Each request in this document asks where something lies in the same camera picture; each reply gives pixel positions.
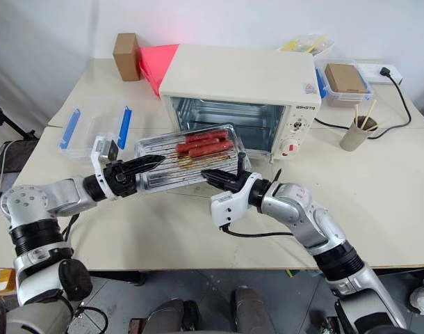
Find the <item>white table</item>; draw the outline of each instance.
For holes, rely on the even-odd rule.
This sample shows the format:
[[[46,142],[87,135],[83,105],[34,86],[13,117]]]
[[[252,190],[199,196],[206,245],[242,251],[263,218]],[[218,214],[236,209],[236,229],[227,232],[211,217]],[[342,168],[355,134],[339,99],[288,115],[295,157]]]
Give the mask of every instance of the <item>white table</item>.
[[[45,129],[17,184],[45,184],[93,173],[90,164],[75,164],[57,149],[62,135],[58,126],[65,125],[73,108],[86,100],[84,91],[92,96],[102,90],[115,91],[127,98],[129,107],[140,110],[140,117],[135,113],[132,120],[123,159],[133,158],[133,143],[138,138],[170,130],[171,124],[148,84],[120,81],[112,64],[111,60],[91,64],[50,121],[54,127]],[[379,116],[383,116],[389,122],[402,122],[404,111],[394,88],[375,89],[377,119],[381,121]],[[366,141],[354,152],[339,147],[343,131],[314,124],[294,160],[273,165],[254,160],[254,170],[272,179],[282,168],[281,181],[308,187],[372,266],[424,267],[424,119],[410,101],[408,104],[414,117],[410,127]],[[348,124],[352,111],[324,105],[318,117]],[[201,183],[145,197],[102,201],[82,213],[72,228],[75,256],[92,270],[316,267],[293,238],[239,239],[220,232],[209,214],[209,196],[217,192]],[[63,227],[68,218],[59,221]],[[12,266],[15,258],[7,227],[0,215],[0,267]],[[246,233],[287,231],[253,208],[232,228]]]

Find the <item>robotic arm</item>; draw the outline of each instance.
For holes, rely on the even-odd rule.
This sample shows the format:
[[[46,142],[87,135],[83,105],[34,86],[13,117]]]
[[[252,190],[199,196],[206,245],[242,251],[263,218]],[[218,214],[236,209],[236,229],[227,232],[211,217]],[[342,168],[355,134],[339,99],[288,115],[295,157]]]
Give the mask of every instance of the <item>robotic arm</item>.
[[[328,210],[299,184],[264,180],[258,173],[203,170],[207,182],[225,190],[211,198],[213,222],[227,229],[250,205],[286,225],[313,256],[333,293],[344,333],[380,325],[406,328],[405,320],[374,271],[357,255]]]
[[[6,315],[7,333],[64,333],[81,301],[92,290],[90,274],[72,259],[73,250],[58,225],[105,198],[136,193],[136,174],[157,167],[165,157],[116,160],[113,141],[97,137],[92,151],[95,174],[43,186],[16,186],[1,197],[15,245],[17,298],[21,307]]]

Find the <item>white wall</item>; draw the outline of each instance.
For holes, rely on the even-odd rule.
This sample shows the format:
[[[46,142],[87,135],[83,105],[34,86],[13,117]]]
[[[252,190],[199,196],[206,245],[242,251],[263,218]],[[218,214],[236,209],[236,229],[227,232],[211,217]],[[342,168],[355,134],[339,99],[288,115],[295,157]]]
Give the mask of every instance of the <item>white wall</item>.
[[[0,101],[27,129],[45,125],[120,32],[142,45],[274,49],[314,31],[347,57],[394,64],[424,109],[424,0],[0,0]]]

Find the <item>baking tray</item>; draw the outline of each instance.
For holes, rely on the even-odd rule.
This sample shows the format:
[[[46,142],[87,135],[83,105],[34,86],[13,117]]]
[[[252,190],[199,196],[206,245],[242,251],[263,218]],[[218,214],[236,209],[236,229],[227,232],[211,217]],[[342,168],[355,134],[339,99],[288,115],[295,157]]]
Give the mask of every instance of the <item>baking tray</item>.
[[[186,135],[201,134],[203,132],[223,130],[228,132],[228,140],[234,143],[232,149],[190,158],[179,157],[175,146],[185,142]],[[201,176],[204,169],[221,169],[236,174],[238,165],[238,153],[244,152],[245,148],[237,136],[235,129],[230,124],[214,125],[195,130],[173,132],[162,136],[140,139],[135,144],[135,157],[146,154],[163,155],[165,160],[154,170],[139,175],[138,188],[143,193],[153,193],[167,189],[186,186],[205,181]],[[249,159],[245,158],[245,169],[250,170]]]

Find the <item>toaster oven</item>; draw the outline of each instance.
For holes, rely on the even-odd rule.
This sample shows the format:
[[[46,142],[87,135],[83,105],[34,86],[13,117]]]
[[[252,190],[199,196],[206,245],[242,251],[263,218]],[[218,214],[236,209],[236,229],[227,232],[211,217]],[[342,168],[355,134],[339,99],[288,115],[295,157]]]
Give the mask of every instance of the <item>toaster oven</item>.
[[[180,45],[159,88],[174,129],[231,123],[249,157],[289,159],[320,108],[311,54]]]

